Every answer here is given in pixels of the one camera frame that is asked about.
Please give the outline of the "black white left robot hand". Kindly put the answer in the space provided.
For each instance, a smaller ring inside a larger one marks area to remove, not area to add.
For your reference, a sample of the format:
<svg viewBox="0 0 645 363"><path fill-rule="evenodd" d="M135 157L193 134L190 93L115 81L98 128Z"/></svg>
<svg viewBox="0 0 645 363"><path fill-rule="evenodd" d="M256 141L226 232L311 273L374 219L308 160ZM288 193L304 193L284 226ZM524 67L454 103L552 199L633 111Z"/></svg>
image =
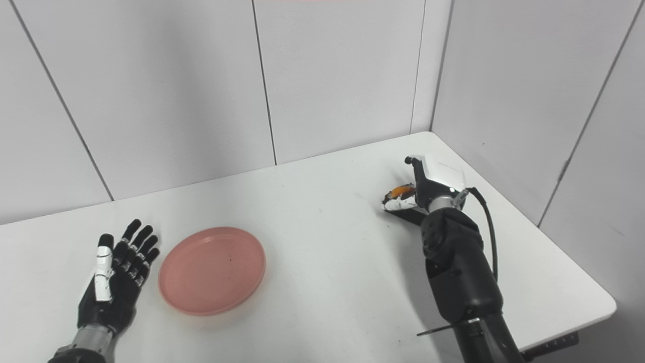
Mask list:
<svg viewBox="0 0 645 363"><path fill-rule="evenodd" d="M158 237L151 225L132 220L116 240L100 236L95 269L78 305L78 328L98 325L120 335L136 314L136 303L160 255Z"/></svg>

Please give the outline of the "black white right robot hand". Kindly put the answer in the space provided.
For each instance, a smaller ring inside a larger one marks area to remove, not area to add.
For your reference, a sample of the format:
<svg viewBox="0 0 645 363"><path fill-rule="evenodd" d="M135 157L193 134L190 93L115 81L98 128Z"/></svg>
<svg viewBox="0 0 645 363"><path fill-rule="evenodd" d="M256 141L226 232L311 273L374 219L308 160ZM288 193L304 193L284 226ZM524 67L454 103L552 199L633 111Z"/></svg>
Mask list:
<svg viewBox="0 0 645 363"><path fill-rule="evenodd" d="M464 208L468 191L465 173L460 168L452 167L430 154L407 156L405 163L413 168L414 182L388 192L381 203L383 210L417 210L429 214L438 209Z"/></svg>

